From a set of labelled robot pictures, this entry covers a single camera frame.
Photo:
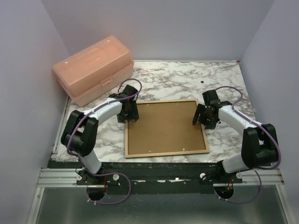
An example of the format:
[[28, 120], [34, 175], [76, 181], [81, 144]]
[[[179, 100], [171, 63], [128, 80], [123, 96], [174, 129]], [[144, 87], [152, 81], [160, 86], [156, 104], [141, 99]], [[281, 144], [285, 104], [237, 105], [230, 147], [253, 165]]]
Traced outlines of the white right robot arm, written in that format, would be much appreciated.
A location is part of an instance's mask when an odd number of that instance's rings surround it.
[[192, 123], [200, 123], [205, 129], [215, 129], [216, 125], [223, 121], [242, 138], [241, 152], [217, 163], [217, 181], [225, 183], [235, 172], [254, 168], [270, 169], [268, 165], [271, 163], [280, 165], [281, 152], [276, 129], [272, 124], [251, 120], [235, 109], [234, 104], [221, 101], [216, 90], [206, 91], [202, 96], [204, 104], [198, 104]]

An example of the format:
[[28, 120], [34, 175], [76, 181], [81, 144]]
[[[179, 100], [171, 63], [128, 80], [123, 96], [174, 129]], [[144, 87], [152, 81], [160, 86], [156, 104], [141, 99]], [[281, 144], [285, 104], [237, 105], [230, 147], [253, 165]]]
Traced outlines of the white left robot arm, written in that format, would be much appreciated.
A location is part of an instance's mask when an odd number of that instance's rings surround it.
[[126, 85], [118, 94], [109, 95], [99, 106], [85, 112], [74, 110], [69, 115], [61, 136], [61, 144], [67, 152], [78, 158], [78, 161], [89, 170], [87, 178], [93, 184], [103, 181], [101, 162], [94, 151], [98, 127], [113, 116], [119, 123], [139, 119], [136, 97], [139, 90]]

